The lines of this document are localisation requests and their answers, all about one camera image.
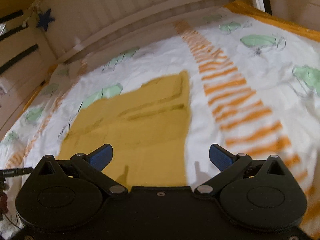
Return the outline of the white wooden bed frame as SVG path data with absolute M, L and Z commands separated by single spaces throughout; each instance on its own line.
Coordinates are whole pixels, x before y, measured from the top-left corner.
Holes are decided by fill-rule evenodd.
M 127 33 L 234 0 L 1 0 L 1 134 L 48 78 Z M 307 28 L 319 29 L 319 0 L 243 0 Z M 48 31 L 38 13 L 51 9 Z

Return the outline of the white patterned bed sheet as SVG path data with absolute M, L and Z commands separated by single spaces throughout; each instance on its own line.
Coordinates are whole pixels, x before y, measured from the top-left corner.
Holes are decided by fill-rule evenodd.
M 186 71 L 190 124 L 187 184 L 218 173 L 217 143 L 254 159 L 279 155 L 307 196 L 302 229 L 319 238 L 319 42 L 221 7 L 121 38 L 69 64 L 1 141 L 1 168 L 35 166 L 61 145 L 82 109 Z

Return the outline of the mustard yellow knit garment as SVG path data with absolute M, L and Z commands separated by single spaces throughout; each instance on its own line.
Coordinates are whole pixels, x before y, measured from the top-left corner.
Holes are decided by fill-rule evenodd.
M 182 71 L 82 109 L 58 159 L 88 154 L 110 144 L 113 158 L 103 172 L 128 189 L 185 186 L 184 147 L 189 124 L 189 75 Z

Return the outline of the orange blanket at bed edge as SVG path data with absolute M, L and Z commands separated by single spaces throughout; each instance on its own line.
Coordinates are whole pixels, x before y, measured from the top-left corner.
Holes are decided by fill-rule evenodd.
M 278 18 L 277 16 L 270 15 L 266 12 L 256 9 L 255 7 L 247 4 L 244 1 L 236 0 L 224 5 L 224 7 L 233 13 L 251 17 L 257 21 L 278 27 L 285 31 L 308 38 L 316 42 L 320 41 L 319 31 L 308 29 L 294 22 L 290 22 L 282 18 Z

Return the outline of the dark blue star decoration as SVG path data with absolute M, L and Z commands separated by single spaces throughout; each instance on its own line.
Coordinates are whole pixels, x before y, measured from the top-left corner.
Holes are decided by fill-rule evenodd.
M 37 28 L 42 28 L 45 32 L 48 31 L 48 25 L 55 21 L 55 18 L 51 15 L 51 9 L 46 12 L 38 13 L 39 22 L 37 23 Z

